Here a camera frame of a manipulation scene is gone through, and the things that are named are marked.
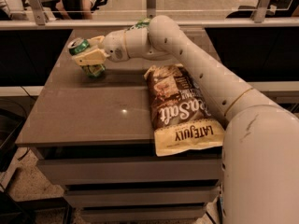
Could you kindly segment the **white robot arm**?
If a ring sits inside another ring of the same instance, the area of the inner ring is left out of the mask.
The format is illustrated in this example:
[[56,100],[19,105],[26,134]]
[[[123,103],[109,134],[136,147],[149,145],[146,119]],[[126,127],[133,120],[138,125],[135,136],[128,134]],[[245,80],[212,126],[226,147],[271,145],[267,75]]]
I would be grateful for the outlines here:
[[85,63],[173,55],[226,121],[222,147],[223,224],[299,224],[299,118],[195,45],[167,16],[90,38]]

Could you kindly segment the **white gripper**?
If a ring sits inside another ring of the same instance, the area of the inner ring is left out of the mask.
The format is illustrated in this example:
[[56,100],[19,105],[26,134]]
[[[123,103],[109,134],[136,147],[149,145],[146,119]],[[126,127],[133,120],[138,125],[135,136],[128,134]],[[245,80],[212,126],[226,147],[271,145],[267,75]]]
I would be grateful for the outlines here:
[[112,62],[124,62],[129,59],[125,44],[124,30],[114,31],[106,36],[99,35],[88,38],[87,41],[91,46],[95,46],[103,42],[105,50],[93,49],[73,56],[72,59],[77,65],[98,65],[102,64],[107,58],[109,58]]

